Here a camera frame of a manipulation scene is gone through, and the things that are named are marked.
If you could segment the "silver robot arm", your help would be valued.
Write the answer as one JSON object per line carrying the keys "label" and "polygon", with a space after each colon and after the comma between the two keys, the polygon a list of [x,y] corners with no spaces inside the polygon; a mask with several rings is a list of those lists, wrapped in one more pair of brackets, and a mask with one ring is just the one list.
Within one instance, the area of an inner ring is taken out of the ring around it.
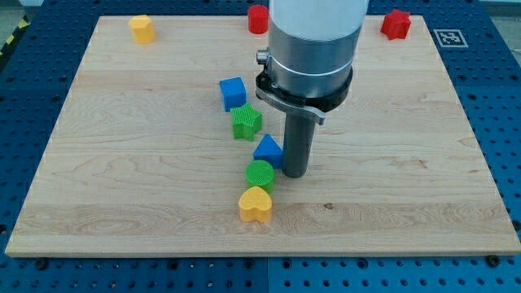
{"label": "silver robot arm", "polygon": [[368,0],[271,0],[268,75],[300,97],[332,94],[348,79]]}

